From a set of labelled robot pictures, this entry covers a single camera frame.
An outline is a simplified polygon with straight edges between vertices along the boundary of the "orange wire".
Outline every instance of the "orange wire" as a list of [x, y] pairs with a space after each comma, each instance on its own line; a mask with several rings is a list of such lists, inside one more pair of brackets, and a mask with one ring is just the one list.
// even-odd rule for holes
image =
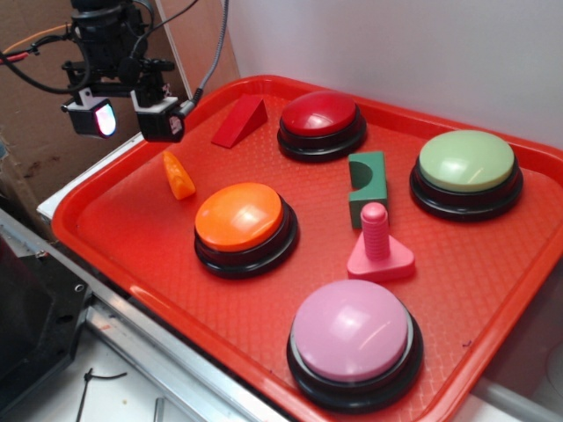
[[10, 53], [11, 50], [13, 50], [14, 48], [16, 48], [16, 47], [18, 47], [18, 46], [20, 46], [20, 45], [22, 45], [22, 44], [25, 44], [25, 43], [27, 43], [27, 42], [29, 42], [29, 41], [31, 41], [31, 40], [34, 40], [34, 39], [36, 39], [36, 38], [39, 38], [39, 37], [42, 36], [42, 35], [45, 35], [45, 34], [48, 34], [48, 33], [53, 33], [54, 31], [58, 31], [59, 29], [64, 29], [64, 28], [66, 28], [66, 27], [67, 27], [66, 25], [59, 25], [59, 26], [56, 26], [56, 27], [54, 27], [54, 28], [46, 29], [45, 31], [41, 31], [40, 33], [35, 33], [34, 35], [32, 35], [32, 36], [30, 36], [30, 37], [27, 37], [25, 40], [18, 41], [17, 43], [12, 44], [12, 45], [9, 46], [8, 48], [6, 48], [6, 49], [3, 51], [3, 53], [6, 55], [6, 54]]

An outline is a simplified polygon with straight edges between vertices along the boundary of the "green block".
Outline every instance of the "green block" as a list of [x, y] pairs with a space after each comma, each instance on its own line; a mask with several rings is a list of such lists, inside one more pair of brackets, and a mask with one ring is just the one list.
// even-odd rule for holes
[[379, 202], [387, 208], [387, 180], [382, 151], [362, 152], [348, 156], [350, 178], [355, 191], [348, 196], [350, 218], [354, 229], [362, 228], [362, 208], [369, 202]]

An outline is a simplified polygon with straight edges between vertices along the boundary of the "red triangular block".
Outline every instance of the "red triangular block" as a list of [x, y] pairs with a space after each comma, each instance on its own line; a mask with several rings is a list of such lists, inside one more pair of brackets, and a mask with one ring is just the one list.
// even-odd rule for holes
[[256, 95], [244, 94], [211, 140], [216, 145], [232, 148], [267, 122], [264, 100]]

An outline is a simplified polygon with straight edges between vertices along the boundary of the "red tray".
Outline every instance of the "red tray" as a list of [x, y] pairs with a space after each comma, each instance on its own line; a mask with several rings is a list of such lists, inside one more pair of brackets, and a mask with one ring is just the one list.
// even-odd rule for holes
[[[53, 229], [71, 249], [299, 420], [427, 420], [452, 416], [541, 287], [563, 250], [563, 152], [512, 136], [523, 169], [515, 208], [488, 222], [447, 222], [412, 202], [408, 176], [422, 145], [452, 129], [475, 128], [365, 98], [361, 151], [382, 150], [391, 234], [414, 252], [416, 274], [387, 283], [418, 321], [421, 375], [398, 403], [348, 416], [311, 404], [285, 358], [293, 317], [315, 289], [347, 277], [358, 230], [351, 228], [346, 158], [303, 164], [282, 156], [282, 108], [322, 88], [257, 76], [205, 97], [186, 120], [180, 144], [142, 142], [71, 192]], [[260, 95], [268, 123], [225, 149], [211, 143], [236, 100]], [[172, 196], [161, 152], [172, 151], [197, 186]], [[301, 240], [279, 268], [250, 280], [222, 280], [194, 255], [194, 215], [217, 190], [242, 181], [272, 186], [296, 211]]]

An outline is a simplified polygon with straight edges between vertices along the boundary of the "pink bolt toy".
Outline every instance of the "pink bolt toy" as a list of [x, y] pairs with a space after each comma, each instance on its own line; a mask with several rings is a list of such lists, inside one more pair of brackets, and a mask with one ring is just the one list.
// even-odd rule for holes
[[362, 233], [348, 259], [348, 276], [380, 283], [414, 273], [414, 255], [389, 235], [387, 210], [377, 202], [362, 208]]

